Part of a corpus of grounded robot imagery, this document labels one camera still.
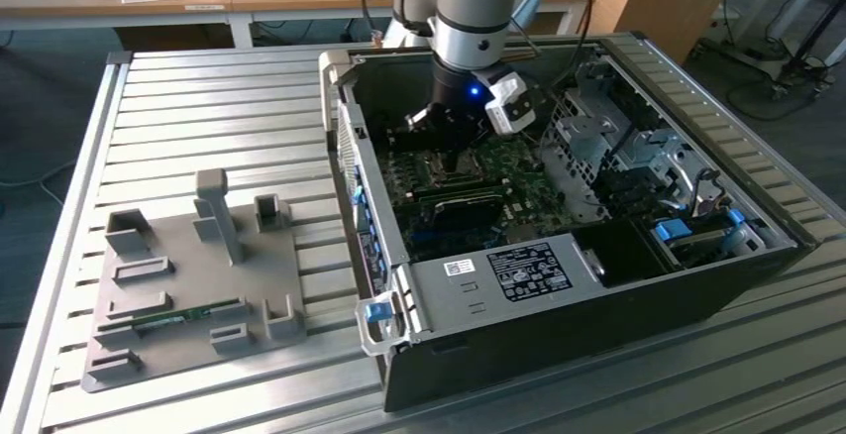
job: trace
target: circuit board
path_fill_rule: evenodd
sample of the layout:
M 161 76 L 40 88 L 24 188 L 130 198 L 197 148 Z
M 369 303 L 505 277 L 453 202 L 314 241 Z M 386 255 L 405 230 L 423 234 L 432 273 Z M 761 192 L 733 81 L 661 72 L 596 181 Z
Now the circuit board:
M 378 167 L 411 260 L 428 261 L 561 233 L 573 226 L 521 137 L 488 138 L 445 171 L 432 151 L 382 154 Z

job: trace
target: white label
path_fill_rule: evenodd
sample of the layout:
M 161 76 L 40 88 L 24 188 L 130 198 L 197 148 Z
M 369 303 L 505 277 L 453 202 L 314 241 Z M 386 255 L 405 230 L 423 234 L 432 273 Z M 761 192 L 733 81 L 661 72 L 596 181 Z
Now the white label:
M 444 271 L 448 276 L 459 275 L 461 273 L 472 272 L 476 270 L 473 266 L 473 261 L 469 259 L 463 259 L 460 261 L 452 261 L 444 264 Z
M 185 5 L 185 11 L 206 11 L 222 9 L 222 5 Z

